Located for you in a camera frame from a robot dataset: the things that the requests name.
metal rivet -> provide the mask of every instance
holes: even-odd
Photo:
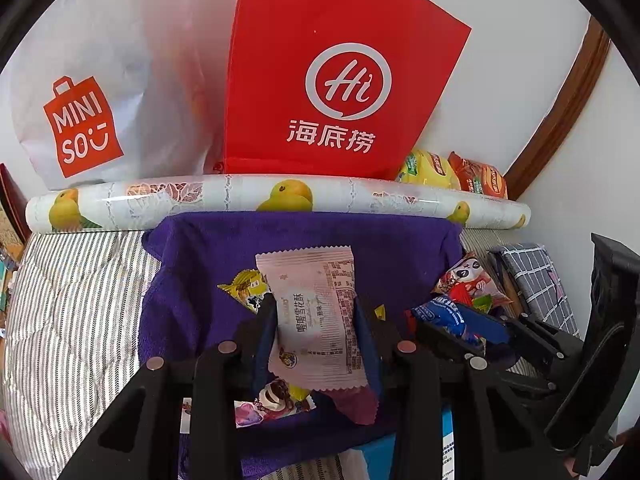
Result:
[[[484,370],[486,368],[486,361],[477,355],[469,359],[469,364],[474,370]]]
[[[163,366],[164,366],[164,359],[158,356],[151,357],[146,362],[146,367],[149,368],[149,370],[159,370]]]
[[[237,348],[238,345],[234,341],[223,341],[218,345],[218,352],[221,354],[232,354]]]
[[[398,350],[403,354],[412,354],[415,352],[416,346],[413,341],[407,341],[407,339],[404,339],[398,343]]]

panda print wrapper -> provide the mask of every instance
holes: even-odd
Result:
[[[366,386],[353,328],[351,248],[258,254],[255,261],[277,303],[270,372],[309,390]]]
[[[463,285],[468,292],[473,306],[477,310],[485,312],[488,309],[478,308],[484,302],[481,298],[491,296],[491,307],[511,303],[503,293],[498,290],[494,280],[489,273],[484,270],[475,254],[469,253],[458,263],[451,267],[438,280],[434,292],[448,294],[455,286]]]

pink snack packet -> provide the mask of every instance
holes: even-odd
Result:
[[[366,386],[353,328],[351,248],[257,254],[255,262],[277,303],[269,370],[309,390]]]
[[[373,424],[378,414],[378,398],[370,386],[349,388],[348,390],[327,390],[336,409],[348,416],[356,424]]]

orange snack bag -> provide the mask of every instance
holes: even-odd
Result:
[[[456,152],[450,153],[449,164],[458,176],[462,191],[508,198],[507,183],[493,166],[462,158]]]

purple towel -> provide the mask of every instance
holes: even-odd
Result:
[[[462,257],[460,227],[438,218],[345,213],[184,213],[143,237],[162,262],[142,303],[140,362],[152,356],[195,357],[233,336],[252,314],[217,288],[255,255],[319,246],[350,246],[356,293],[384,303],[387,319],[406,333],[402,311],[423,303],[438,278]],[[242,428],[242,471],[260,478],[292,463],[341,452],[395,431],[398,407],[382,402],[373,426],[358,426],[330,399],[314,394],[308,413]],[[188,476],[187,437],[180,474]]]

